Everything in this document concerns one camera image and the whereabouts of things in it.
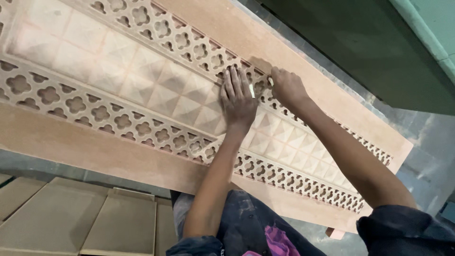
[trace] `floor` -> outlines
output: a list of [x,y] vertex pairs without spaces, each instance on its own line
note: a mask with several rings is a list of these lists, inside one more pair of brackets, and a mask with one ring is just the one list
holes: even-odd
[[[276,30],[285,43],[296,51],[304,52],[312,65],[414,143],[414,148],[399,169],[397,176],[411,191],[420,209],[436,215],[455,188],[453,171],[455,169],[455,117],[389,107],[258,2],[231,1],[251,17],[262,22],[264,26],[270,26],[274,33]],[[4,150],[0,150],[0,173],[44,181],[50,181],[55,176],[67,177],[170,198],[168,189]],[[347,233],[342,240],[333,240],[325,235],[326,227],[290,218],[285,220],[328,255],[367,255],[365,245],[356,234]]]

